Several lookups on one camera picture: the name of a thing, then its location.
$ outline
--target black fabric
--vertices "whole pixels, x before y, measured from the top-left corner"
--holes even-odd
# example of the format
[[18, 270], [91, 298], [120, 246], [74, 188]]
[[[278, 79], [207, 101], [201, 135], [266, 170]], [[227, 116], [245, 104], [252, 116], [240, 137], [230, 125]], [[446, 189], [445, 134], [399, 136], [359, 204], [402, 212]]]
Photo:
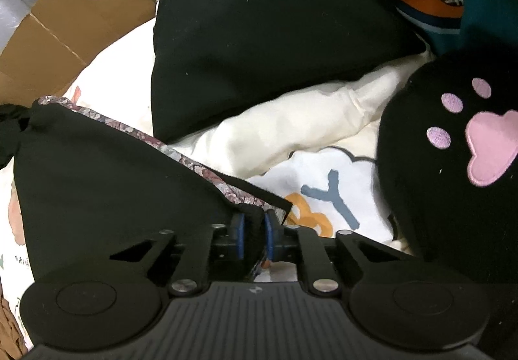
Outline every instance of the black fabric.
[[27, 126], [28, 117], [27, 107], [0, 106], [0, 169], [11, 161], [18, 146], [19, 133]]
[[[480, 49], [421, 67], [385, 109], [377, 147], [381, 189], [410, 247], [485, 285], [492, 315], [480, 346], [493, 355], [518, 330], [518, 162], [474, 185], [467, 125], [480, 112], [518, 109], [517, 61], [510, 49]], [[475, 92], [474, 78], [488, 82], [489, 98]], [[461, 112], [445, 108], [444, 93], [461, 99]], [[448, 148], [429, 142], [431, 127], [449, 133]]]
[[172, 142], [424, 44], [389, 0], [160, 0], [154, 49], [153, 129]]
[[[15, 181], [35, 279], [147, 233], [170, 229], [188, 238], [247, 213], [145, 142], [60, 105], [34, 104], [18, 135]], [[262, 218], [247, 218], [260, 231]], [[245, 247], [250, 268], [264, 248], [264, 232], [257, 233]]]

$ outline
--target pink print on sheet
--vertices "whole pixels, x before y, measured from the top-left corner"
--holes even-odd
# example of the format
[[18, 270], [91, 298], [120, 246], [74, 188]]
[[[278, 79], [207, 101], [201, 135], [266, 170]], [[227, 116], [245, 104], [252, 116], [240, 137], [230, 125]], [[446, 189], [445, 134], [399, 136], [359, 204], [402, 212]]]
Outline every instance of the pink print on sheet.
[[[480, 97], [491, 96], [491, 86], [486, 80], [474, 78], [471, 85]], [[444, 93], [441, 101], [451, 113], [460, 113], [463, 109], [461, 99], [455, 94]], [[518, 112], [509, 110], [503, 116], [479, 112], [468, 122], [465, 135], [472, 154], [468, 179], [475, 186], [489, 186], [502, 177], [518, 155]], [[428, 128], [426, 136], [438, 149], [450, 146], [450, 134], [442, 128]]]

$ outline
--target teal fabric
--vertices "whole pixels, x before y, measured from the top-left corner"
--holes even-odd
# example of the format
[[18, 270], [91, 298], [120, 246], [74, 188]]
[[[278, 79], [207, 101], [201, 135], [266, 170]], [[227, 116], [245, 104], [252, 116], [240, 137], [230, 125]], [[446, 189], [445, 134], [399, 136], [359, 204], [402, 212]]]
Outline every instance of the teal fabric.
[[494, 43], [518, 46], [518, 0], [464, 0], [463, 16], [453, 28], [440, 28], [433, 20], [427, 22], [426, 14], [404, 2], [394, 0], [394, 4], [438, 55]]

